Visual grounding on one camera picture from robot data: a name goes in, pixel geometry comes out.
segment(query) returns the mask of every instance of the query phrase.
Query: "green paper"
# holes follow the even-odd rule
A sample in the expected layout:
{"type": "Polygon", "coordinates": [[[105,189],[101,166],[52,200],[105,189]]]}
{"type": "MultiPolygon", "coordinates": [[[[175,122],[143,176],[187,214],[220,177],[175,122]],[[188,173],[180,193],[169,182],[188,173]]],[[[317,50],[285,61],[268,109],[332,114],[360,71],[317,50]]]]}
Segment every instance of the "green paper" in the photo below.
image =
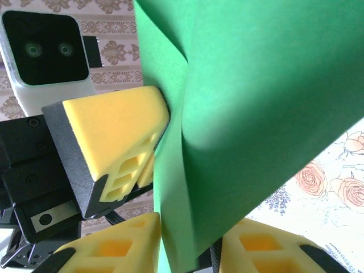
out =
{"type": "Polygon", "coordinates": [[[138,2],[144,80],[172,113],[155,165],[159,262],[187,272],[364,116],[364,4],[138,2]]]}

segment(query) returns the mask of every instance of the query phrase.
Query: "pink rose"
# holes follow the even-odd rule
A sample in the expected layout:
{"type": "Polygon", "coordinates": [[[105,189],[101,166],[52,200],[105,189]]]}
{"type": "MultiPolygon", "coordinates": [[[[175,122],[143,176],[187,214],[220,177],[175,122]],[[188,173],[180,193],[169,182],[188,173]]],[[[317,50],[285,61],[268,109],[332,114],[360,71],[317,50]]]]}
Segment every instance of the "pink rose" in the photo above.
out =
{"type": "Polygon", "coordinates": [[[348,136],[345,148],[354,154],[364,154],[364,134],[359,131],[348,136]]]}
{"type": "Polygon", "coordinates": [[[324,170],[320,165],[311,161],[296,175],[297,186],[305,193],[312,196],[323,196],[326,194],[328,182],[324,170]]]}
{"type": "Polygon", "coordinates": [[[344,180],[334,179],[331,187],[341,202],[351,210],[364,214],[364,182],[348,177],[344,180]]]}

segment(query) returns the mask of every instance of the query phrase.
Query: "yellow foam pad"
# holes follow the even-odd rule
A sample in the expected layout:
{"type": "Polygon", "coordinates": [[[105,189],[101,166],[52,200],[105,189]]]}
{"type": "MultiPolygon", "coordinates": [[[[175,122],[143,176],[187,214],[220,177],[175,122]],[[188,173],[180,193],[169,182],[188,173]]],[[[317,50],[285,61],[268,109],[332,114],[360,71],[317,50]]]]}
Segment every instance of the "yellow foam pad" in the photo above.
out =
{"type": "Polygon", "coordinates": [[[153,182],[153,170],[154,170],[154,154],[151,154],[147,164],[145,165],[143,171],[140,173],[138,180],[136,181],[139,188],[148,186],[153,182]]]}
{"type": "Polygon", "coordinates": [[[59,248],[76,249],[59,273],[156,272],[159,242],[159,214],[146,213],[59,248]]]}
{"type": "Polygon", "coordinates": [[[63,107],[92,179],[109,175],[100,202],[123,199],[169,120],[159,90],[121,90],[64,101],[63,107]]]}
{"type": "Polygon", "coordinates": [[[325,273],[300,245],[312,241],[250,219],[222,239],[220,273],[325,273]]]}

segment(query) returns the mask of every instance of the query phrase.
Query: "phone camera module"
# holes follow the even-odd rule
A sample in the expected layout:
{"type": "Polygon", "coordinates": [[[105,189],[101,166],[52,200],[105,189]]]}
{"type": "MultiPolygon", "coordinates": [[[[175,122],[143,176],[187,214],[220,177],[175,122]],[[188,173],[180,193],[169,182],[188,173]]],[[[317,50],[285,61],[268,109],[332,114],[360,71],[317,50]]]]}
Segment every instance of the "phone camera module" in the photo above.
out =
{"type": "Polygon", "coordinates": [[[42,47],[36,43],[27,43],[25,50],[30,57],[37,58],[42,55],[42,47]]]}
{"type": "Polygon", "coordinates": [[[70,57],[73,54],[73,48],[68,43],[60,44],[59,51],[61,52],[62,55],[66,56],[66,57],[70,57]]]}

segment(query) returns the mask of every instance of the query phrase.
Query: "patterned wallpaper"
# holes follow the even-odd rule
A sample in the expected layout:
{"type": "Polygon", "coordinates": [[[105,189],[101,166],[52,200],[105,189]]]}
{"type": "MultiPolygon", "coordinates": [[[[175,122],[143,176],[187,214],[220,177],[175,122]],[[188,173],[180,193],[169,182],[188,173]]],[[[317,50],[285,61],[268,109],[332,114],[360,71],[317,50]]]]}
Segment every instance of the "patterned wallpaper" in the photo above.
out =
{"type": "MultiPolygon", "coordinates": [[[[0,0],[0,11],[7,9],[71,14],[83,34],[97,36],[105,66],[92,69],[91,78],[99,93],[142,85],[133,0],[0,0]]],[[[2,70],[0,121],[21,117],[24,113],[2,70]]],[[[117,212],[128,219],[152,210],[149,192],[117,212]]],[[[364,119],[248,217],[312,239],[350,272],[363,273],[364,119]]],[[[84,222],[82,236],[108,226],[104,218],[84,222]]]]}

